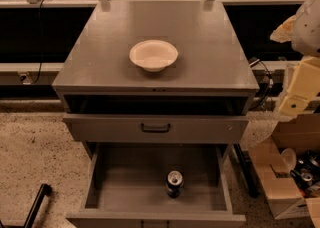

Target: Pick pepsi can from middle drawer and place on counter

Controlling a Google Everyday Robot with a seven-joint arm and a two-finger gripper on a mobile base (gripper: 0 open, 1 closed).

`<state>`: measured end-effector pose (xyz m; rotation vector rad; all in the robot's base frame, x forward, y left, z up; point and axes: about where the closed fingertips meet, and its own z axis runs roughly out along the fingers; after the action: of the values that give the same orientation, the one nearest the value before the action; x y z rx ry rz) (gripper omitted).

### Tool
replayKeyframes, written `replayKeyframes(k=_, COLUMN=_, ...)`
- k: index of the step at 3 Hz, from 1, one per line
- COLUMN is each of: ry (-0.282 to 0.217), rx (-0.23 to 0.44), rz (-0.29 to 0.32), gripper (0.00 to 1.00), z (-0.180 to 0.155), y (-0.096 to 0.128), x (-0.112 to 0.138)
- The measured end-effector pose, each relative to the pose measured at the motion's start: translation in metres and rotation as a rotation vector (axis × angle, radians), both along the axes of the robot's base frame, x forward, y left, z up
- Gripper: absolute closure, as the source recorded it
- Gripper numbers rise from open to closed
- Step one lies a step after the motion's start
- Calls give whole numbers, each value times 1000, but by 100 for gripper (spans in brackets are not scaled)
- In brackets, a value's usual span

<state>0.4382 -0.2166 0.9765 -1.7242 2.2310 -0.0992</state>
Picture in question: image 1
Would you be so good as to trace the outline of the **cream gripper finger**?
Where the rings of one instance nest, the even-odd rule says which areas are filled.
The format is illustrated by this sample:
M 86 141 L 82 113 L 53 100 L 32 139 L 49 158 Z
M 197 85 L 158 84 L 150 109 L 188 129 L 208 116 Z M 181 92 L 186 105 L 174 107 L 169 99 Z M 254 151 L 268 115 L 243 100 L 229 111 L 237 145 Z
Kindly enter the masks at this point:
M 297 116 L 307 108 L 308 104 L 309 102 L 306 99 L 286 95 L 280 104 L 279 112 L 287 116 Z

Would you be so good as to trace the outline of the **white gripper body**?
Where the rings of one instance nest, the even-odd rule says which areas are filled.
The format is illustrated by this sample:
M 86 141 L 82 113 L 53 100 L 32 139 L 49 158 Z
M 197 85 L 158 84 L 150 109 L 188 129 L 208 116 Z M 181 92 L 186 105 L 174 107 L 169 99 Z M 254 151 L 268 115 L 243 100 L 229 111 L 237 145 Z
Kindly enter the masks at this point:
M 305 56 L 295 67 L 287 89 L 289 96 L 313 100 L 320 92 L 320 58 Z

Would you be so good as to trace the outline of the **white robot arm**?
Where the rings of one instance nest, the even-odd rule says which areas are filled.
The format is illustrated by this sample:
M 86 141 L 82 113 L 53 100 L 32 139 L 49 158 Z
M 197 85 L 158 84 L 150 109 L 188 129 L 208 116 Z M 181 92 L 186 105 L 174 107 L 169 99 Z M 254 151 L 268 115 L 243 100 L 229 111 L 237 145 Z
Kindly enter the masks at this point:
M 270 39 L 290 42 L 292 49 L 303 55 L 279 105 L 280 113 L 296 116 L 320 92 L 320 0 L 306 0 L 294 16 L 271 33 Z

